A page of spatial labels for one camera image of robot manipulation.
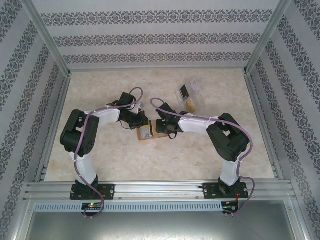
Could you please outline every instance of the transparent plastic box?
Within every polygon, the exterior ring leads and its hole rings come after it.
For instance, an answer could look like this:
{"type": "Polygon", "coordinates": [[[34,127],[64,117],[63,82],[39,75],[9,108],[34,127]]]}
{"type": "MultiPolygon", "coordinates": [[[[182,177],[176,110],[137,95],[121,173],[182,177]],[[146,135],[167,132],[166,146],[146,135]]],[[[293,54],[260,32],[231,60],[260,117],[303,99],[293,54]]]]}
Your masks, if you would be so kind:
{"type": "Polygon", "coordinates": [[[195,78],[187,79],[184,84],[180,85],[175,91],[176,99],[181,108],[191,114],[198,115],[206,108],[206,104],[201,96],[198,81],[195,78]],[[185,86],[188,97],[184,98],[181,91],[185,86]]]}

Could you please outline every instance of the black mounting plate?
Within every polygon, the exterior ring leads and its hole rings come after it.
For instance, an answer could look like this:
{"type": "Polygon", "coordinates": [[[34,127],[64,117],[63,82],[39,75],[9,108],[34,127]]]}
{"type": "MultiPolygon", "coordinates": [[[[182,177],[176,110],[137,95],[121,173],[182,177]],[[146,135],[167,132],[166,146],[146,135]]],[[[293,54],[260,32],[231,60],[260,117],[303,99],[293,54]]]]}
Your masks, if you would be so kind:
{"type": "MultiPolygon", "coordinates": [[[[102,193],[104,200],[113,200],[115,196],[115,185],[114,184],[99,184],[98,191],[102,193]]],[[[97,194],[94,198],[87,198],[81,196],[76,184],[72,185],[70,200],[99,200],[100,196],[97,194]]]]}
{"type": "Polygon", "coordinates": [[[202,188],[204,199],[235,199],[236,193],[239,194],[239,199],[247,199],[249,197],[247,184],[245,182],[239,182],[228,196],[225,196],[219,190],[219,183],[217,182],[205,182],[202,184],[202,188]]]}

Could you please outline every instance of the ventilated metal strip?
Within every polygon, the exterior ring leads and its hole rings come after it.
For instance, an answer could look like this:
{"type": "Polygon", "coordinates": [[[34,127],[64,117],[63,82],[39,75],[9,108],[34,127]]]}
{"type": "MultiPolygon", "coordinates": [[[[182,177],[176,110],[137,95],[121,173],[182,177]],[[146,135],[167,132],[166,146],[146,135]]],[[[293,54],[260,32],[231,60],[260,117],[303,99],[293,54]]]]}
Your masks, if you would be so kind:
{"type": "MultiPolygon", "coordinates": [[[[81,202],[39,202],[34,211],[36,213],[79,213],[81,202]]],[[[104,212],[132,213],[132,212],[205,212],[222,211],[220,201],[205,202],[106,202],[104,212]]]]}

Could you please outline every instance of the marble-patterned surface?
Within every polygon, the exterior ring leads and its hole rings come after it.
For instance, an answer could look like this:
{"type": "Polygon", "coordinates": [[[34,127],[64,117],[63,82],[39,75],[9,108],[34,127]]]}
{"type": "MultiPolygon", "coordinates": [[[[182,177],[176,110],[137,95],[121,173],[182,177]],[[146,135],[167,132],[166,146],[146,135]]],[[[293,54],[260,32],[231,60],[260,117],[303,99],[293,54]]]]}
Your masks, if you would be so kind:
{"type": "MultiPolygon", "coordinates": [[[[241,69],[132,70],[78,72],[72,74],[45,181],[73,182],[76,172],[69,154],[60,145],[61,132],[73,109],[94,110],[118,100],[122,92],[142,87],[145,112],[158,119],[149,104],[162,98],[177,112],[182,110],[175,92],[184,81],[196,78],[206,108],[204,116],[230,113],[252,136],[252,153],[241,165],[240,174],[274,178],[258,121],[241,69]]],[[[139,91],[133,92],[139,97],[139,91]]],[[[205,180],[217,179],[222,159],[208,136],[180,133],[177,138],[138,141],[136,130],[123,129],[119,122],[102,127],[92,152],[100,181],[205,180]]]]}

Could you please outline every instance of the striped wall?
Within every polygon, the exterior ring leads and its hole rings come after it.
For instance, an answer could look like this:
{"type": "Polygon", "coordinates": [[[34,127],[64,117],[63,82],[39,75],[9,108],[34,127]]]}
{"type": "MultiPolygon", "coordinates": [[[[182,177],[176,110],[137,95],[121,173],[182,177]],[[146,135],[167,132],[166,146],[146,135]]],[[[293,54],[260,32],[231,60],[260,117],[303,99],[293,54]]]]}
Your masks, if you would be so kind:
{"type": "Polygon", "coordinates": [[[0,0],[0,240],[33,182],[64,75],[19,0],[0,0]]]}
{"type": "Polygon", "coordinates": [[[279,0],[35,0],[68,67],[244,67],[279,0]]]}
{"type": "Polygon", "coordinates": [[[251,73],[282,172],[320,239],[320,0],[293,0],[251,73]]]}

